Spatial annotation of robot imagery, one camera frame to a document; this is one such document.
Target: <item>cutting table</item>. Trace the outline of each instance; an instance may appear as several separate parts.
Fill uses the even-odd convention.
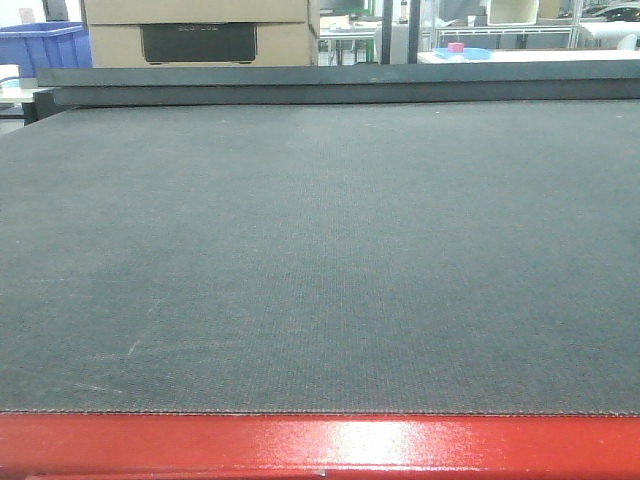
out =
[[[0,478],[640,473],[637,100],[105,88],[0,138]]]

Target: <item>blue crate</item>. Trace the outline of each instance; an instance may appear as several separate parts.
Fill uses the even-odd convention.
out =
[[[89,32],[79,22],[0,28],[0,63],[20,65],[21,77],[35,77],[39,68],[91,67]]]

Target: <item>fabric texture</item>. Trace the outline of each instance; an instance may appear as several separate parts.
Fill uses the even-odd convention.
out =
[[[640,105],[0,138],[0,411],[640,414]]]

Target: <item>pink object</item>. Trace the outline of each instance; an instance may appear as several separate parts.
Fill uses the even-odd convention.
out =
[[[462,53],[464,51],[464,43],[452,42],[447,45],[447,50],[453,53]]]

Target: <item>red metal frame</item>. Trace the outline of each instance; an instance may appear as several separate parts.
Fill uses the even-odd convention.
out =
[[[640,417],[0,415],[0,479],[43,475],[637,479]]]

